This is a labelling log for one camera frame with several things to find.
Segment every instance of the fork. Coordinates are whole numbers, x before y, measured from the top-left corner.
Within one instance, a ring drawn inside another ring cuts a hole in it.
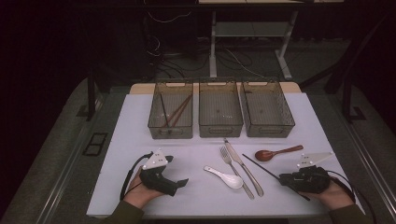
[[[231,161],[230,156],[228,155],[227,148],[226,148],[226,147],[221,147],[221,148],[220,148],[220,153],[221,153],[221,157],[223,158],[224,162],[227,163],[227,164],[229,164],[229,165],[231,166],[231,168],[233,168],[233,172],[234,172],[237,176],[241,177],[241,176],[238,174],[238,172],[236,171],[235,167],[233,167],[233,163],[232,163],[232,161]],[[253,193],[250,191],[250,189],[248,188],[248,185],[245,184],[245,181],[244,181],[244,185],[243,185],[242,187],[244,188],[245,192],[247,193],[247,196],[248,196],[251,200],[253,200],[253,199],[254,199],[254,195],[253,195]]]

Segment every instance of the wooden spoon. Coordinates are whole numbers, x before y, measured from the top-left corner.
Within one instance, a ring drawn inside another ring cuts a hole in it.
[[[254,155],[256,157],[256,159],[258,161],[269,161],[271,160],[276,154],[279,153],[284,153],[284,152],[292,152],[292,151],[298,151],[303,149],[304,147],[299,145],[296,147],[289,147],[283,150],[279,150],[279,151],[270,151],[270,150],[260,150],[258,152],[256,152],[256,154]]]

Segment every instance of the spoon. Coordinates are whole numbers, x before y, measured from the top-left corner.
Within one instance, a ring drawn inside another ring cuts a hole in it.
[[[256,157],[256,159],[258,161],[269,161],[271,160],[276,154],[279,153],[284,153],[284,152],[292,152],[292,151],[297,151],[297,150],[301,150],[304,147],[299,145],[296,147],[289,147],[283,150],[279,150],[279,151],[270,151],[270,150],[260,150],[258,152],[256,152],[256,154],[254,155]]]
[[[244,185],[242,178],[237,175],[226,175],[210,166],[205,166],[204,170],[220,177],[224,183],[232,189],[240,189],[242,188],[242,185]]]

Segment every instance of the green sleeve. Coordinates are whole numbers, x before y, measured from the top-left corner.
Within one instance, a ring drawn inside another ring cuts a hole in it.
[[[137,224],[144,212],[125,201],[120,201],[113,214],[105,218],[101,224]]]
[[[373,224],[373,221],[364,215],[356,204],[332,210],[329,215],[333,224]]]

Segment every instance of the knife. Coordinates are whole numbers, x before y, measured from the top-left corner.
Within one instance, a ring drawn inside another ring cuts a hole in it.
[[[224,145],[227,147],[228,153],[230,153],[231,157],[233,158],[234,161],[238,162],[239,165],[242,166],[244,171],[247,173],[247,176],[250,178],[251,182],[254,185],[254,188],[256,189],[257,193],[259,194],[260,197],[264,195],[264,191],[262,190],[262,187],[260,186],[259,182],[257,182],[256,178],[254,178],[253,174],[249,171],[249,169],[246,167],[246,165],[242,162],[241,158],[239,158],[238,154],[235,152],[231,144],[228,142],[226,138],[224,138]]]

